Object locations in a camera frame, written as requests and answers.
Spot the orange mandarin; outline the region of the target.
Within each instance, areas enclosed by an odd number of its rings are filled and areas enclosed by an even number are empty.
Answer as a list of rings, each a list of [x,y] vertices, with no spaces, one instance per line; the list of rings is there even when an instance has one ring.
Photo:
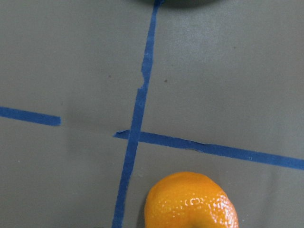
[[[238,228],[236,209],[209,177],[178,172],[157,182],[144,206],[147,228]]]

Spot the light blue plate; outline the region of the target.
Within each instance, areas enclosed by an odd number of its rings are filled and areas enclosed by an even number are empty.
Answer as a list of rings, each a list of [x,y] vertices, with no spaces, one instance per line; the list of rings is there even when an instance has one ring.
[[[162,0],[161,6],[169,9],[196,9],[216,5],[223,0]]]

